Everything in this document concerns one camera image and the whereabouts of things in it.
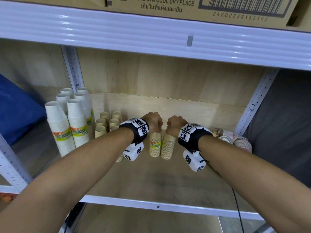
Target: black wrist strap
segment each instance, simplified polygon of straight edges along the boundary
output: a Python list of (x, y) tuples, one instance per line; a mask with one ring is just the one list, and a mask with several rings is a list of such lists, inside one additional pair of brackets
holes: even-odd
[(141, 143), (147, 137), (147, 133), (149, 132), (149, 125), (141, 118), (131, 118), (126, 120), (120, 124), (119, 128), (120, 127), (127, 127), (133, 131), (134, 139), (131, 142), (132, 144)]
[(178, 143), (194, 153), (199, 150), (199, 139), (204, 135), (212, 135), (212, 133), (205, 127), (198, 124), (186, 124), (182, 127), (178, 135)]

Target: blue cloth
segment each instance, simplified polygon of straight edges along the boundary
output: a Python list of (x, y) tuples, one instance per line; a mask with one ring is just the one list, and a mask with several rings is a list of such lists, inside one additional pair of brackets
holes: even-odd
[(14, 144), (43, 117), (45, 109), (0, 74), (0, 133), (7, 143)]

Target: forearm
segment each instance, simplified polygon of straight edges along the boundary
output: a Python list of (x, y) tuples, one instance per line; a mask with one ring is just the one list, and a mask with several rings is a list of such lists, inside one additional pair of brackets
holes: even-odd
[[(55, 232), (60, 228), (55, 222), (63, 222), (68, 212), (108, 172), (133, 138), (130, 129), (120, 128), (78, 147), (31, 182), (3, 214), (14, 212), (14, 218), (25, 220), (21, 224), (23, 227), (28, 224), (31, 229), (31, 224), (36, 224), (38, 229), (42, 227)], [(51, 216), (54, 221), (38, 220)], [(4, 229), (6, 223), (0, 219)]]
[(270, 210), (303, 229), (311, 229), (311, 191), (274, 165), (212, 136), (199, 140), (204, 159), (259, 213), (277, 225)]

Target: hand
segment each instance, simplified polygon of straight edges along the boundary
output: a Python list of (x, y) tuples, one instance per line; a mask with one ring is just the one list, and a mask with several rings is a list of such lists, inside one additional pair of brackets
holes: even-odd
[(149, 112), (148, 114), (144, 115), (142, 119), (148, 123), (150, 134), (154, 132), (161, 132), (161, 126), (163, 125), (163, 121), (158, 112)]
[(174, 115), (173, 117), (170, 117), (167, 121), (166, 133), (175, 138), (178, 138), (181, 128), (187, 123), (188, 122), (184, 120), (183, 117), (177, 117)]

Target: barcode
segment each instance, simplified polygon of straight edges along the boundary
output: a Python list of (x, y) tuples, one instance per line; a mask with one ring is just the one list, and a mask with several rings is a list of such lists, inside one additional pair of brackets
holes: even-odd
[(284, 17), (292, 0), (200, 0), (199, 9)]

